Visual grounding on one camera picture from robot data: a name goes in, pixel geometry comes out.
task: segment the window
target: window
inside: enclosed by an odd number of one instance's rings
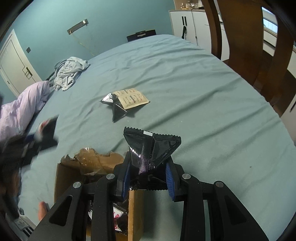
[[[268,11],[266,8],[262,8],[262,10],[264,10],[264,11],[266,11],[266,12],[268,12],[268,13],[271,13],[271,14],[273,14],[271,11]]]
[[[271,30],[271,31],[273,31],[273,32],[275,32],[275,33],[277,33],[277,30],[278,30],[278,28],[277,28],[277,25],[276,24],[274,24],[274,23],[272,23],[271,21],[269,21],[269,20],[267,20],[267,19],[263,19],[263,25],[264,25],[264,27],[266,27],[267,29],[269,29],[269,30]]]

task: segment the bed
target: bed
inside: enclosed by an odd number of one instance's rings
[[[190,42],[157,35],[104,52],[67,91],[53,93],[34,121],[59,115],[56,149],[22,170],[19,207],[38,224],[38,202],[54,204],[61,157],[83,147],[125,155],[125,126],[181,136],[175,163],[200,181],[223,181],[269,240],[276,240],[296,211],[296,149],[272,107],[222,61]],[[116,123],[100,100],[136,88],[151,102]],[[182,203],[167,191],[145,193],[142,240],[179,240]],[[209,228],[206,230],[209,240]]]

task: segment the brown paper packet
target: brown paper packet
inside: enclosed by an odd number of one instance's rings
[[[114,91],[113,94],[117,95],[125,110],[150,102],[140,91],[136,90],[135,88]]]

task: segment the bottle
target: bottle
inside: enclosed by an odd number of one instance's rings
[[[191,2],[190,2],[190,0],[188,0],[187,3],[186,3],[186,9],[191,9]]]

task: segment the metal screw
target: metal screw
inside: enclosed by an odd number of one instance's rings
[[[106,178],[107,179],[113,179],[113,178],[115,178],[115,175],[113,173],[109,173],[109,174],[106,175]]]
[[[223,182],[216,182],[216,186],[222,188],[224,186]]]
[[[191,178],[191,175],[188,174],[188,173],[184,173],[184,174],[182,175],[182,177],[183,177],[184,179],[190,179],[190,178]]]
[[[75,182],[75,183],[73,183],[73,187],[74,187],[74,188],[79,188],[79,187],[81,187],[81,182]]]

